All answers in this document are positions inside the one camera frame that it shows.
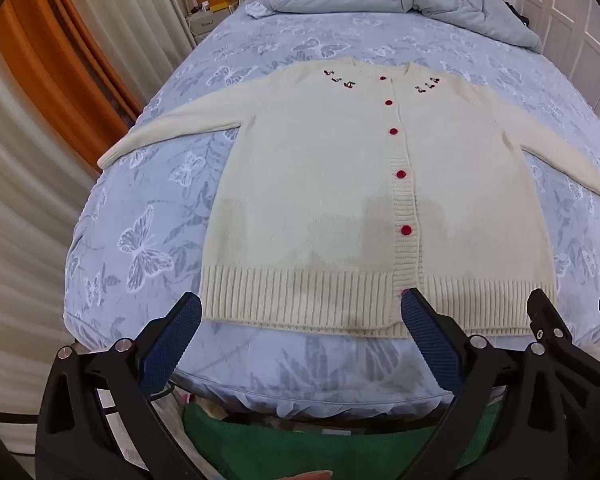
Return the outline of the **cream knit cardigan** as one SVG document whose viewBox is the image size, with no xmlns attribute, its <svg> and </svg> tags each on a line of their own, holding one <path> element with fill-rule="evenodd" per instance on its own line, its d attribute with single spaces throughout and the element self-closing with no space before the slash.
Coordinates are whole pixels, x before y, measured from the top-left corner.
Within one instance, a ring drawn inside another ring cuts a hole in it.
<svg viewBox="0 0 600 480">
<path fill-rule="evenodd" d="M 99 159 L 237 138 L 202 253 L 210 320 L 402 337 L 419 290 L 468 332 L 518 335 L 556 292 L 533 155 L 600 196 L 600 172 L 491 89 L 414 63 L 294 63 L 132 129 Z"/>
</svg>

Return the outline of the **white bedside table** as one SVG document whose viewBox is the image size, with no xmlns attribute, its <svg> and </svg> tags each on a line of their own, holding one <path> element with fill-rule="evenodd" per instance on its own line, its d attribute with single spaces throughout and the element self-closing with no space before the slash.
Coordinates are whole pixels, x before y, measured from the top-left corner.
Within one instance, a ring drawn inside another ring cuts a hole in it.
<svg viewBox="0 0 600 480">
<path fill-rule="evenodd" d="M 203 42 L 216 26 L 230 15 L 230 9 L 212 11 L 210 3 L 204 1 L 185 19 L 196 46 Z"/>
</svg>

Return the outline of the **cream sheer curtain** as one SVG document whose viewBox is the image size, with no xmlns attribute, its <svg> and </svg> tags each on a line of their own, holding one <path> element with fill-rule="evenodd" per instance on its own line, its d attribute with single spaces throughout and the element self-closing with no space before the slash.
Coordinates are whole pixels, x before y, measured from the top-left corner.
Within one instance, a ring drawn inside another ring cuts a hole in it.
<svg viewBox="0 0 600 480">
<path fill-rule="evenodd" d="M 62 324 L 66 252 L 95 169 L 42 117 L 0 53 L 0 412 L 34 414 Z"/>
</svg>

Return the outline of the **orange curtain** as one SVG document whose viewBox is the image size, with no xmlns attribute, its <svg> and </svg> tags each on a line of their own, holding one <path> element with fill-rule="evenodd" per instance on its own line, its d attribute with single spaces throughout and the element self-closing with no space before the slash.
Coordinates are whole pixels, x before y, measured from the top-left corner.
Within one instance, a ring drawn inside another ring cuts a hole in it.
<svg viewBox="0 0 600 480">
<path fill-rule="evenodd" d="M 46 122 L 93 169 L 140 116 L 72 0 L 5 0 L 0 53 Z"/>
</svg>

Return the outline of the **white wardrobe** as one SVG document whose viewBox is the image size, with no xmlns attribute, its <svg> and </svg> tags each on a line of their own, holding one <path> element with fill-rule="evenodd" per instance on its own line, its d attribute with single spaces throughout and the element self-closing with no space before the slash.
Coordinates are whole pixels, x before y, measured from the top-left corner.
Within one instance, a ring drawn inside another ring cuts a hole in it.
<svg viewBox="0 0 600 480">
<path fill-rule="evenodd" d="M 530 22 L 542 53 L 600 114 L 600 5 L 595 0 L 506 0 Z"/>
</svg>

